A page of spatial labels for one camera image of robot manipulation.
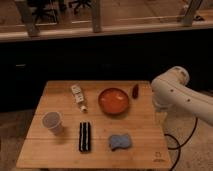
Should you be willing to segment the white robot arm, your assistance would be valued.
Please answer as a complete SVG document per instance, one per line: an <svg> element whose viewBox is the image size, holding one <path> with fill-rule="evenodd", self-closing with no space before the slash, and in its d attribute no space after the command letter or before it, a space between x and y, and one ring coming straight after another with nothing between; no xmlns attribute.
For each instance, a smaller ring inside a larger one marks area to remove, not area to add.
<svg viewBox="0 0 213 171"><path fill-rule="evenodd" d="M213 126L213 97L187 87L188 71L174 66L151 82L152 102L157 111L166 111L172 105L183 108Z"/></svg>

